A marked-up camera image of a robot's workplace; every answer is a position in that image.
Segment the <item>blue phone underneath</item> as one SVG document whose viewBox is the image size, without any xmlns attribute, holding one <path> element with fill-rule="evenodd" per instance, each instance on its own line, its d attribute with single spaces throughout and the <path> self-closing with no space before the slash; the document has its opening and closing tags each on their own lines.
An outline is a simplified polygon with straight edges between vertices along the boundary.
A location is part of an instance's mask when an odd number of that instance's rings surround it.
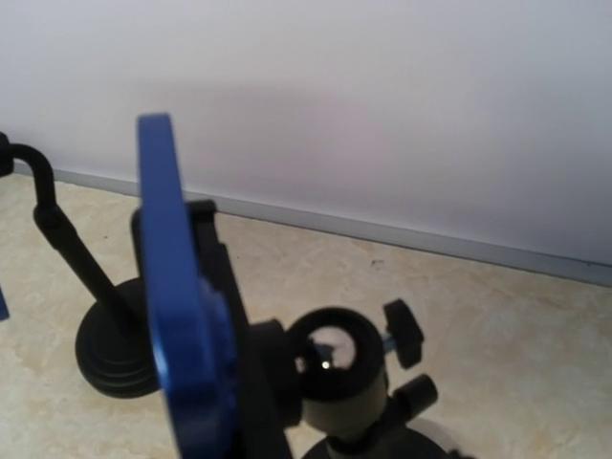
<svg viewBox="0 0 612 459">
<path fill-rule="evenodd" d="M 223 297 L 201 277 L 171 118 L 137 121 L 149 332 L 177 450 L 221 458 L 236 417 L 237 349 Z"/>
</svg>

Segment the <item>black phone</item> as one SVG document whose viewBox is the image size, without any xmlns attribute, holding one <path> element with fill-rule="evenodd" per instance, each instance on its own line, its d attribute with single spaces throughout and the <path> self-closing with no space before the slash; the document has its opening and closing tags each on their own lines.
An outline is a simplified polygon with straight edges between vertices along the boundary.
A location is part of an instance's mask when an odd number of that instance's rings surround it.
<svg viewBox="0 0 612 459">
<path fill-rule="evenodd" d="M 10 311 L 3 291 L 0 289 L 0 320 L 4 321 L 10 318 Z"/>
</svg>

